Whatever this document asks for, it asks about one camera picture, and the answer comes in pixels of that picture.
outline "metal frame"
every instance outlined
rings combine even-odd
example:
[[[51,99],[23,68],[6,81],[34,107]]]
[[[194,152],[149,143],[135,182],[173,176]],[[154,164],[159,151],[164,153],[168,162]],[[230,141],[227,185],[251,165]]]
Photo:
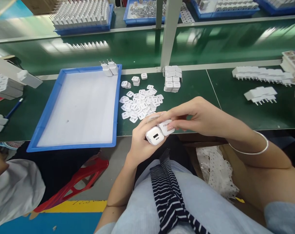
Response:
[[[156,29],[161,29],[163,0],[156,0]]]
[[[176,35],[182,0],[167,0],[163,45],[161,49],[161,71],[169,65],[173,42]]]

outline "black and white striped fabric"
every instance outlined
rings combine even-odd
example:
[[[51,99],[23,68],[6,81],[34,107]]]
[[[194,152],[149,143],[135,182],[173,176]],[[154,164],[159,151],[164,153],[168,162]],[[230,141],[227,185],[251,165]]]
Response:
[[[160,218],[160,234],[167,233],[177,223],[189,222],[195,233],[209,232],[185,208],[178,181],[174,175],[170,160],[169,149],[160,157],[160,165],[150,169],[154,199]]]

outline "blue crate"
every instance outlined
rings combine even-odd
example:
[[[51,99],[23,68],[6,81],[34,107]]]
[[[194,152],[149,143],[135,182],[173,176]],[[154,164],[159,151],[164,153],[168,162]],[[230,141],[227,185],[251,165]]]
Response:
[[[67,28],[67,29],[59,29],[54,30],[58,35],[73,35],[73,34],[82,34],[82,33],[94,33],[94,32],[103,32],[111,30],[111,22],[113,18],[113,9],[114,5],[110,4],[110,15],[109,15],[109,23],[107,25],[93,25],[93,26],[84,26],[78,28]]]
[[[195,0],[191,0],[191,3],[196,11],[199,18],[222,18],[222,17],[241,17],[241,16],[252,16],[260,9],[254,10],[236,10],[236,11],[218,11],[210,13],[201,13]]]
[[[124,21],[127,25],[156,24],[156,17],[128,19],[127,15],[128,15],[129,7],[133,2],[138,2],[138,0],[130,0],[130,1],[128,1],[127,6],[126,6],[126,10],[125,10],[125,14],[124,14]],[[161,23],[162,24],[165,23],[165,17],[162,17]]]
[[[271,3],[267,2],[266,0],[256,0],[256,2],[271,16],[277,15],[295,15],[295,7],[289,8],[275,8]]]
[[[71,73],[81,73],[81,72],[98,72],[102,71],[101,66],[95,67],[83,67],[83,68],[69,68],[61,69],[59,76],[53,86],[49,99],[46,103],[44,111],[39,119],[39,122],[35,128],[34,134],[32,136],[31,142],[28,145],[27,152],[40,152],[47,150],[66,150],[66,149],[85,149],[85,148],[105,148],[105,147],[114,147],[116,146],[116,136],[117,136],[117,114],[118,114],[118,103],[119,103],[119,91],[121,85],[121,75],[122,75],[122,65],[117,64],[118,67],[118,78],[116,83],[116,94],[115,94],[115,103],[114,103],[114,119],[113,119],[113,134],[111,143],[95,143],[95,144],[77,144],[77,145],[59,145],[59,146],[47,146],[47,147],[38,147],[37,144],[43,135],[43,132],[48,124],[62,85],[66,79],[67,74]]]

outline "blue pen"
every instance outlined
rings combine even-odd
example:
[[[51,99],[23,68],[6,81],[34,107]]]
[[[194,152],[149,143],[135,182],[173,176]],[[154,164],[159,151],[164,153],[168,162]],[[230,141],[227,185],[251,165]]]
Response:
[[[15,106],[13,107],[13,109],[9,112],[9,114],[7,114],[7,116],[5,117],[6,119],[8,119],[12,114],[13,112],[19,107],[19,105],[21,105],[23,101],[23,98],[21,98],[17,104],[15,104]]]

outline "white bracelet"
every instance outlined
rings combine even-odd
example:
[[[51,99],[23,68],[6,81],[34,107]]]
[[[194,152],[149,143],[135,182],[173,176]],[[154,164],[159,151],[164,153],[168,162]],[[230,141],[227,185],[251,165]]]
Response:
[[[258,153],[244,153],[244,152],[238,151],[236,148],[234,148],[233,146],[231,146],[230,143],[229,143],[229,145],[232,147],[232,149],[234,149],[235,151],[237,151],[237,152],[239,152],[239,153],[242,153],[242,154],[248,154],[248,155],[262,154],[263,152],[265,152],[265,151],[268,149],[268,147],[269,147],[269,141],[268,141],[268,139],[267,139],[264,135],[262,135],[261,133],[259,133],[259,132],[256,132],[256,133],[258,133],[259,135],[261,135],[261,136],[265,139],[265,141],[266,141],[266,143],[267,143],[267,146],[265,147],[265,149],[264,149],[263,151],[260,151],[260,152],[258,152]]]

